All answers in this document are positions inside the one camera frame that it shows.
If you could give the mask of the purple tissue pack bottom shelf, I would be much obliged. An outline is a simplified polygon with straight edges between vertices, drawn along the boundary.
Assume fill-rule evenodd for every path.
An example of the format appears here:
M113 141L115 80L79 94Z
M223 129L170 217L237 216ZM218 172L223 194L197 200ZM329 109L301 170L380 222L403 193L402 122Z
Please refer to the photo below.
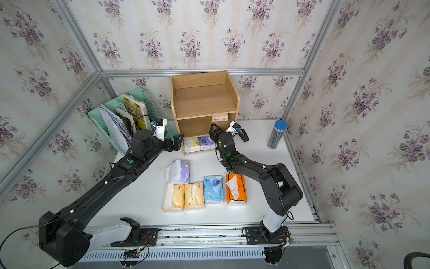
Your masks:
M216 143L209 136L198 137L200 151L212 150L216 148Z

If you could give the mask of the orange tissue pack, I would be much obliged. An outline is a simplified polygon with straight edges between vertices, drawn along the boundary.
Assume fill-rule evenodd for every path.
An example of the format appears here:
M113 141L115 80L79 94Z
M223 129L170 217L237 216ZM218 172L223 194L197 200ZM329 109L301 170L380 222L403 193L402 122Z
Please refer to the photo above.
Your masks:
M245 177L240 174L226 175L227 204L229 206L246 206L247 194Z

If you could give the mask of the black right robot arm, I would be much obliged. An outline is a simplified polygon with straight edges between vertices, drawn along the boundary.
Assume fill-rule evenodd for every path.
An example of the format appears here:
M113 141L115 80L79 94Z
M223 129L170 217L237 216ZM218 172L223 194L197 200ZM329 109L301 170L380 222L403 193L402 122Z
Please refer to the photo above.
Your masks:
M248 142L249 138L237 123L230 133L213 123L208 134L216 144L217 159L228 174L239 174L260 183L269 206L269 211L261 222L262 229L270 234L278 232L290 209L303 198L303 191L290 171L282 163L262 164L239 153L234 136L239 135L244 142Z

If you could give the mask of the yellow tissue pack with tissue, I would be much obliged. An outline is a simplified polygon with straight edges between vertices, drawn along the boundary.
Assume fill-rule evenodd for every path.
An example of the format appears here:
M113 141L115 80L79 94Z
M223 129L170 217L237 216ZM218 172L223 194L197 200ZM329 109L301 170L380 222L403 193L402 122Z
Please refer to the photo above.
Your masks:
M182 212L185 205L185 185L166 184L162 210L165 213Z

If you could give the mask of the purple tissue pack shelf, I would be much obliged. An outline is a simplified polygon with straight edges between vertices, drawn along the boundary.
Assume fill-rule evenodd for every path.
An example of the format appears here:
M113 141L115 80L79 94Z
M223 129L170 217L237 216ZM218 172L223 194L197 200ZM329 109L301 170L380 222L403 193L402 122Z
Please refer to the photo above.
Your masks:
M166 179L170 184L189 184L190 161L176 160L166 168Z
M216 148L216 143L209 136L198 137L200 151L212 150Z

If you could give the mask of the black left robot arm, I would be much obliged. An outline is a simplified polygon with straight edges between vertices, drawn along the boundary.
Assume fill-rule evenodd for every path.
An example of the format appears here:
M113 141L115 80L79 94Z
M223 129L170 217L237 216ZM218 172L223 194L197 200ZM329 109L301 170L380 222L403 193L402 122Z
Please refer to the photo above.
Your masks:
M126 155L84 195L57 213L39 219L39 247L64 267L77 263L87 252L115 242L137 242L140 224L129 217L89 227L93 217L122 189L133 183L164 151L179 151L183 134L158 139L150 130L139 130Z

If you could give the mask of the blue tissue pack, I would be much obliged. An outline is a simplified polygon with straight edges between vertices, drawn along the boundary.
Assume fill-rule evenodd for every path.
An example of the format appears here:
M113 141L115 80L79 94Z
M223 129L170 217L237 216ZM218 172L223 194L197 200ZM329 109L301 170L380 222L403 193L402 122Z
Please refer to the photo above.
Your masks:
M211 175L204 177L205 204L220 204L224 201L223 176Z

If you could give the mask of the beige tissue pack shelf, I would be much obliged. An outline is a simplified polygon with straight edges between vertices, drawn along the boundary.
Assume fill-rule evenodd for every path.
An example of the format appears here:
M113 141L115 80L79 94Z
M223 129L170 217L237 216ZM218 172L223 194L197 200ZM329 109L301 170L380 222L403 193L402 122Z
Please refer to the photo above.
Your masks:
M229 119L228 113L221 113L212 115L212 122L227 122Z

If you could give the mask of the yellow-green tissue pack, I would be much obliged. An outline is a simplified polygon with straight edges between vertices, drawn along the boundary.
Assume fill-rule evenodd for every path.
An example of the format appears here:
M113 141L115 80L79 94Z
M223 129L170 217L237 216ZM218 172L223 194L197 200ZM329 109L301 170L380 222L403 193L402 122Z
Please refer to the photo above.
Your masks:
M198 137L185 138L183 144L185 154L200 151L200 143Z

